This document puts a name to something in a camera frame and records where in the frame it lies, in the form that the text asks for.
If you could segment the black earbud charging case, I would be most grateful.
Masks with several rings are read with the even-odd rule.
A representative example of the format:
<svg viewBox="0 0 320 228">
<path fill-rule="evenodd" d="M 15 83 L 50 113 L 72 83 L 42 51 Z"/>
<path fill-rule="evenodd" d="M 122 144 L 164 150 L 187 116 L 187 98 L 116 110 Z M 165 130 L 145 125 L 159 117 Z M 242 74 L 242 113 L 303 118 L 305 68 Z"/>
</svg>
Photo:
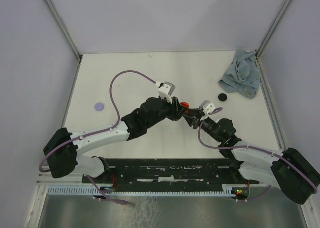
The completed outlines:
<svg viewBox="0 0 320 228">
<path fill-rule="evenodd" d="M 225 93 L 220 93 L 220 94 L 218 95 L 218 99 L 219 99 L 220 101 L 224 102 L 224 101 L 226 101 L 226 100 L 228 99 L 228 96 L 227 96 L 227 94 L 225 94 Z"/>
</svg>

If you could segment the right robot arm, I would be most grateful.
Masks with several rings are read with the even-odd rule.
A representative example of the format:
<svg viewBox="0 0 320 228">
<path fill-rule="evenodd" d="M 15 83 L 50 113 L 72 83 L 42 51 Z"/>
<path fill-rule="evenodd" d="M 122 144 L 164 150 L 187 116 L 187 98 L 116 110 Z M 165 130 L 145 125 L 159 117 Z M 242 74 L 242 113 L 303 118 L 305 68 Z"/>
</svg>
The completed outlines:
<svg viewBox="0 0 320 228">
<path fill-rule="evenodd" d="M 298 150 L 272 150 L 240 139 L 231 119 L 214 121 L 210 118 L 221 110 L 187 109 L 182 116 L 198 133 L 205 132 L 220 143 L 216 149 L 223 157 L 238 162 L 238 166 L 229 171 L 234 183 L 258 181 L 280 189 L 297 204 L 305 204 L 311 195 L 318 192 L 320 174 Z"/>
</svg>

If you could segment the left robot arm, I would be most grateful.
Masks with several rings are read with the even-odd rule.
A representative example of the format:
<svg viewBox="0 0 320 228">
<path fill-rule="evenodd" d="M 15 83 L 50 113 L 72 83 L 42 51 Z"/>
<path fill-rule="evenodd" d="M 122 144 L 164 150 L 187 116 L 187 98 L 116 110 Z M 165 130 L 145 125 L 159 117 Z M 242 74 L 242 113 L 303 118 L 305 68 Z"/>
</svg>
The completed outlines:
<svg viewBox="0 0 320 228">
<path fill-rule="evenodd" d="M 187 109 L 188 107 L 182 105 L 176 97 L 173 97 L 171 102 L 151 97 L 116 124 L 82 132 L 70 132 L 65 127 L 60 128 L 43 150 L 48 169 L 44 169 L 42 165 L 39 169 L 41 172 L 51 173 L 53 178 L 77 173 L 105 183 L 111 176 L 106 159 L 98 156 L 88 157 L 86 153 L 112 143 L 139 138 L 165 119 L 181 119 Z"/>
</svg>

